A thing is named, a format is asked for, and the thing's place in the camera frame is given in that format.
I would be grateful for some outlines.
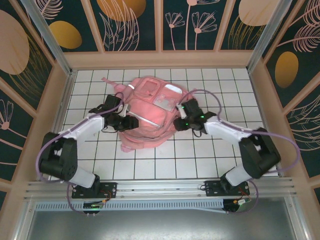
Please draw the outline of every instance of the black grid line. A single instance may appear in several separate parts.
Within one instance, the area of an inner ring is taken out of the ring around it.
[[[186,75],[186,86],[187,86],[187,89],[189,90],[187,69],[185,70],[185,75]],[[195,175],[196,175],[196,178],[198,178],[197,161],[196,161],[196,145],[195,145],[195,136],[193,132],[192,132],[192,143],[193,143],[193,152],[194,152]]]
[[[172,80],[172,68],[169,68],[169,72],[170,72],[170,82],[171,83],[174,83],[174,82],[177,82],[177,84],[179,83],[179,82],[183,82],[183,81],[186,81],[186,86],[187,86],[187,88],[189,89],[189,77],[188,77],[188,72],[187,72],[187,68],[185,68],[184,69],[185,70],[185,75],[186,75],[186,80],[185,79],[181,79],[181,80]],[[201,70],[201,76],[202,76],[202,84],[203,84],[203,86],[204,86],[204,75],[203,75],[203,71],[202,71],[202,68],[200,68],[200,70]],[[89,90],[88,90],[88,93],[87,94],[72,94],[71,96],[87,96],[87,99],[86,99],[86,104],[85,104],[85,108],[81,108],[81,109],[79,109],[79,108],[72,108],[72,106],[70,106],[70,101],[71,101],[71,99],[69,99],[69,105],[68,105],[68,109],[67,109],[67,111],[69,111],[69,110],[79,110],[79,111],[84,111],[84,114],[86,114],[86,111],[88,110],[88,109],[86,109],[87,108],[87,105],[88,105],[88,96],[89,96],[89,92],[90,92],[90,89],[91,89],[91,82],[92,82],[92,78],[93,78],[93,73],[94,73],[94,71],[92,71],[92,74],[91,74],[91,81],[90,82],[86,82],[86,81],[81,81],[81,83],[90,83],[89,84]],[[125,76],[125,69],[123,69],[122,70],[122,84],[124,83],[124,76]],[[225,113],[225,115],[227,115],[227,113],[226,113],[226,109],[227,108],[241,108],[242,109],[242,114],[243,114],[243,116],[244,116],[244,120],[243,121],[237,121],[237,123],[244,123],[244,125],[245,126],[247,126],[247,123],[256,123],[256,122],[260,122],[260,121],[247,121],[246,120],[246,118],[245,118],[245,114],[244,114],[244,112],[243,112],[243,104],[242,104],[242,102],[241,102],[241,98],[240,98],[240,93],[255,93],[254,92],[254,89],[252,88],[252,90],[250,90],[250,91],[246,91],[245,89],[243,90],[243,91],[239,91],[239,89],[238,89],[238,86],[237,86],[237,81],[242,81],[241,79],[237,79],[237,80],[234,80],[234,79],[229,79],[230,81],[234,81],[235,82],[235,85],[236,85],[236,89],[237,89],[237,92],[222,92],[222,88],[221,88],[221,83],[220,83],[220,78],[219,78],[219,87],[220,87],[220,92],[216,92],[216,93],[218,93],[218,94],[227,94],[227,93],[233,93],[233,94],[235,94],[235,93],[238,93],[238,97],[239,97],[239,100],[240,100],[240,104],[241,104],[241,106],[236,106],[236,107],[234,107],[234,106],[224,106],[224,107],[222,107],[223,108],[223,111],[224,111],[224,113]],[[105,99],[106,99],[106,94],[93,94],[94,96],[95,95],[104,95],[104,101],[105,101]],[[205,96],[204,96],[205,98],[204,98],[204,100],[205,100],[205,105],[204,106],[200,106],[200,107],[203,107],[203,108],[216,108],[217,106],[216,105],[212,105],[212,106],[210,106],[211,104],[208,102],[208,96],[207,96],[207,94],[205,94]],[[248,107],[248,108],[256,108],[257,106],[245,106],[246,108]],[[72,126],[73,124],[66,124],[66,119],[67,119],[67,114],[66,114],[66,117],[65,117],[65,120],[64,120],[64,125],[70,125],[70,126]],[[115,179],[115,166],[116,166],[116,160],[134,160],[134,165],[133,165],[133,179],[135,179],[135,177],[136,177],[136,160],[144,160],[144,159],[146,159],[146,158],[140,158],[140,157],[137,157],[137,152],[135,151],[134,152],[134,158],[132,157],[132,158],[127,158],[127,159],[120,159],[120,158],[117,158],[117,147],[119,147],[118,146],[118,144],[121,144],[120,142],[118,143],[118,141],[120,141],[120,139],[119,139],[119,135],[117,135],[117,137],[116,137],[116,140],[99,140],[99,136],[100,136],[100,133],[98,134],[98,136],[97,136],[97,140],[90,140],[90,141],[88,141],[88,142],[97,142],[97,144],[96,144],[96,149],[95,149],[95,155],[94,155],[94,159],[87,159],[87,160],[92,160],[92,161],[94,161],[93,162],[93,169],[92,169],[92,171],[94,171],[94,169],[95,169],[95,164],[96,164],[96,161],[100,161],[100,160],[108,160],[108,161],[113,161],[113,172],[112,172],[112,179]],[[229,159],[229,158],[231,158],[231,157],[216,157],[216,153],[215,153],[215,145],[214,145],[214,140],[216,140],[216,139],[220,139],[220,138],[213,138],[213,137],[211,137],[211,142],[212,142],[212,146],[213,146],[213,153],[214,153],[214,155],[212,156],[212,157],[197,157],[197,155],[196,155],[196,149],[195,149],[195,141],[197,140],[197,141],[201,141],[201,140],[210,140],[210,138],[209,139],[204,139],[204,138],[199,138],[199,139],[195,139],[195,137],[192,135],[192,143],[193,143],[193,147],[194,147],[194,157],[177,157],[177,155],[176,155],[176,145],[175,145],[175,141],[177,140],[176,139],[176,137],[175,137],[175,135],[173,136],[173,139],[169,139],[168,141],[173,141],[173,147],[174,147],[174,167],[175,167],[175,178],[177,178],[177,159],[194,159],[194,161],[195,161],[195,170],[196,170],[196,177],[198,178],[198,167],[197,167],[197,161],[196,161],[196,159],[214,159],[214,161],[215,161],[215,166],[216,166],[216,173],[218,174],[218,164],[217,164],[217,161],[216,161],[216,159],[224,159],[224,158],[227,158],[227,159]],[[189,140],[191,140],[191,138],[190,139],[179,139],[179,141],[189,141]],[[115,153],[114,153],[114,158],[110,158],[110,159],[97,159],[96,158],[96,156],[97,156],[97,151],[98,151],[98,143],[99,142],[115,142]],[[239,157],[236,157],[236,154],[235,154],[235,149],[234,148],[232,148],[232,151],[233,151],[233,157],[232,158],[234,158],[234,160],[235,160],[235,164],[237,165],[237,161],[236,161],[236,159],[237,158],[239,158]],[[157,177],[157,175],[156,175],[156,172],[157,172],[157,167],[156,167],[156,161],[157,160],[161,160],[161,159],[164,159],[164,160],[166,160],[166,159],[172,159],[172,157],[157,157],[156,156],[156,149],[154,149],[154,179],[157,179],[156,177]]]

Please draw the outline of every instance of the floral wallpaper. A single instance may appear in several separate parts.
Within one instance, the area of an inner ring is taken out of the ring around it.
[[[0,19],[0,81],[36,110],[52,65],[8,1],[0,2]]]
[[[213,50],[226,0],[164,0],[163,50]]]
[[[11,181],[33,118],[0,90],[0,179]]]
[[[320,85],[287,115],[310,178],[320,175]]]
[[[285,107],[320,71],[320,1],[306,0],[266,63]]]

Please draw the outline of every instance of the white tile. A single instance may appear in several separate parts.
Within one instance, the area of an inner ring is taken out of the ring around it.
[[[68,109],[85,109],[87,98],[87,95],[72,95]]]
[[[222,139],[213,139],[214,154],[219,157],[234,157],[232,144]]]
[[[278,174],[277,172],[271,172],[271,171],[275,171],[275,170],[277,170],[277,168],[276,168],[276,166],[273,166],[273,167],[270,168],[270,170],[269,170],[270,173],[267,172],[267,173],[263,174],[262,176],[263,176],[263,177],[278,177],[279,174]]]
[[[188,80],[198,80],[198,81],[203,80],[201,69],[197,69],[197,68],[187,69],[186,76]]]
[[[124,70],[109,70],[108,80],[122,82],[124,80]]]
[[[134,179],[155,179],[155,160],[135,160]]]
[[[208,107],[219,107],[219,103],[214,96],[212,96],[211,94],[207,94],[207,93],[205,95],[206,95]],[[220,102],[221,106],[223,107],[224,100],[222,98],[222,94],[221,93],[214,93],[214,95],[219,99],[219,102]]]
[[[176,178],[176,161],[172,159],[155,160],[155,178],[156,179],[174,179]]]
[[[253,93],[253,88],[250,80],[236,80],[236,87],[239,93]]]
[[[171,69],[171,80],[187,80],[185,69]]]
[[[206,107],[207,106],[207,100],[206,100],[206,94],[204,93],[195,93],[193,94],[194,98],[198,102],[199,107]]]
[[[71,109],[66,113],[64,124],[76,124],[84,118],[85,110]]]
[[[206,80],[204,82],[204,89],[212,93],[221,93],[220,83],[217,80]]]
[[[228,172],[230,169],[236,166],[234,157],[216,158],[216,166],[218,168],[218,177]]]
[[[239,97],[243,107],[257,106],[257,100],[253,93],[239,93]]]
[[[175,140],[175,157],[176,158],[194,158],[195,148],[193,140]]]
[[[115,160],[113,179],[133,179],[135,160]]]
[[[73,87],[72,95],[88,95],[90,82],[76,82]]]
[[[124,70],[123,81],[132,82],[136,78],[139,78],[139,69]]]
[[[99,141],[95,159],[115,159],[116,141]]]
[[[226,107],[226,118],[229,122],[244,122],[245,117],[241,107]]]
[[[194,179],[197,177],[196,161],[194,158],[176,160],[176,178]]]
[[[104,95],[107,84],[105,82],[92,82],[90,85],[89,95]]]
[[[95,160],[81,160],[78,161],[78,166],[89,173],[92,173],[94,171],[94,164]]]
[[[236,162],[237,166],[242,165],[242,158],[241,157],[236,157],[235,158],[235,162]]]
[[[78,159],[95,159],[97,149],[96,141],[85,141],[77,148]]]
[[[135,159],[154,159],[154,158],[155,158],[154,148],[137,149],[135,151]]]
[[[242,127],[242,128],[245,128],[245,129],[247,128],[247,124],[246,124],[245,121],[234,121],[232,123],[237,125],[237,126],[239,126],[239,127]]]
[[[174,141],[165,141],[160,146],[155,148],[156,159],[172,159],[175,157]]]
[[[76,74],[76,82],[90,82],[92,77],[92,70],[80,70]]]
[[[236,82],[233,80],[221,80],[220,81],[221,91],[223,93],[237,93]]]
[[[102,82],[102,78],[108,79],[109,70],[94,70],[91,82]]]
[[[105,131],[106,132],[102,132],[102,131],[99,132],[99,138],[98,138],[99,141],[116,141],[117,140],[118,133],[114,132],[115,130],[112,126],[108,126],[108,128]]]
[[[234,79],[234,75],[232,73],[231,68],[218,68],[217,71],[218,71],[219,80],[233,80]]]
[[[234,78],[237,80],[250,79],[246,68],[233,68]]]
[[[111,180],[114,174],[115,160],[96,160],[93,173],[97,174],[101,180]]]
[[[222,93],[225,107],[239,107],[241,106],[238,93]]]
[[[171,81],[170,69],[156,69],[155,77],[165,81]]]
[[[122,84],[122,81],[115,81],[116,84]],[[111,84],[106,85],[105,94],[115,94],[115,88]]]
[[[233,145],[234,155],[236,157],[241,157],[240,147],[239,145]]]
[[[215,68],[202,68],[203,80],[218,80],[217,69]]]
[[[104,95],[89,95],[86,102],[87,109],[93,109],[104,103]]]
[[[194,140],[196,158],[213,158],[215,156],[212,140]]]
[[[188,80],[188,88],[189,91],[192,91],[194,89],[205,89],[204,82]]]
[[[248,129],[256,130],[258,128],[265,128],[262,121],[250,121],[246,123]]]
[[[218,114],[219,109],[219,107],[208,107],[208,111],[215,114]],[[227,120],[226,109],[224,107],[221,109],[220,118],[223,120]]]
[[[262,121],[258,107],[244,106],[243,113],[244,113],[245,120],[247,122],[261,122]]]
[[[183,89],[185,89],[186,91],[188,91],[188,83],[187,81],[172,81],[173,84],[182,87]]]
[[[155,70],[154,69],[140,69],[139,77],[154,77],[155,76]]]
[[[212,158],[197,158],[196,171],[198,178],[217,178],[216,159]]]
[[[115,150],[115,159],[135,159],[135,150],[124,152],[121,150],[121,142],[118,142]]]
[[[188,129],[186,131],[177,131],[174,134],[174,139],[175,140],[184,140],[184,139],[193,139],[192,137],[192,130]]]

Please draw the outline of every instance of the dark green wall panel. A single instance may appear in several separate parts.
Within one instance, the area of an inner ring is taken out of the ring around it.
[[[11,181],[33,118],[0,90],[0,179]]]

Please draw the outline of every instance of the pink line drawing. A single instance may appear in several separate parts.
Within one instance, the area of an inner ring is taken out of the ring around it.
[[[188,50],[188,26],[189,26],[189,16],[190,16],[190,8],[191,6],[196,5],[207,5],[207,4],[216,4],[220,2],[220,0],[186,0],[188,3],[188,12],[186,14],[186,26],[185,26],[185,50]]]
[[[217,30],[215,13],[204,12],[200,16],[199,12],[192,13],[192,23],[195,32],[194,50],[197,50],[198,34],[208,33]]]
[[[139,44],[140,33],[134,11],[128,8],[124,1],[122,1],[123,11],[115,0],[111,0],[114,11],[105,0],[101,3],[107,13],[107,17],[99,13],[104,24],[103,45],[106,50],[128,51],[134,46],[133,51],[135,51]]]
[[[14,104],[10,101],[7,101],[7,103],[5,105],[4,100],[0,99],[0,130],[3,130],[3,131],[9,130],[12,133],[26,139],[27,138],[26,136],[14,131],[10,128],[10,121],[11,121],[13,112],[14,112]],[[11,142],[8,142],[6,140],[3,140],[1,138],[0,138],[0,142],[6,144],[8,146],[11,146],[13,148],[19,149],[19,150],[23,149],[22,147],[15,145]]]
[[[183,21],[183,17],[181,15],[181,12],[180,13],[175,12],[175,13],[172,13],[172,15],[170,12],[168,12],[165,14],[165,19],[166,19],[166,22],[168,23],[169,28],[170,28],[173,50],[176,50],[172,29],[184,26],[186,24],[186,22]]]

